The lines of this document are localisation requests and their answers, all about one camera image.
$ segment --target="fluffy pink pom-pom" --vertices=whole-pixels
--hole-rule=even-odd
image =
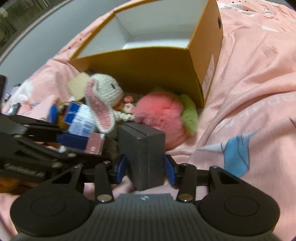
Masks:
[[[165,149],[182,144],[187,138],[180,99],[169,92],[156,91],[142,97],[134,111],[135,121],[165,132]]]

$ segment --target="yellow cardboard box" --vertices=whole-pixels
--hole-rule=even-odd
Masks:
[[[69,62],[113,76],[124,91],[163,87],[203,107],[222,38],[216,0],[143,0],[114,10]]]

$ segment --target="dark gray box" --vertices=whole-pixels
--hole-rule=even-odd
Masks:
[[[118,126],[120,154],[128,158],[128,177],[138,191],[161,186],[164,176],[165,133],[127,122]]]

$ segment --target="pink crocheted flower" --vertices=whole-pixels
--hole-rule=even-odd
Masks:
[[[133,102],[133,97],[131,95],[128,95],[124,97],[124,103],[132,103]]]
[[[133,114],[135,111],[135,106],[131,103],[126,103],[126,104],[124,104],[123,110],[127,114]]]

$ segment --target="stuffed toy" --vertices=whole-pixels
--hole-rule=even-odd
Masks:
[[[156,90],[144,96],[134,110],[134,120],[165,132],[165,149],[182,144],[197,130],[197,112],[188,95]]]
[[[124,107],[123,91],[117,81],[109,75],[93,74],[91,76],[85,89],[85,100],[100,133],[111,132],[118,121],[133,120],[133,114],[119,111],[120,107]]]

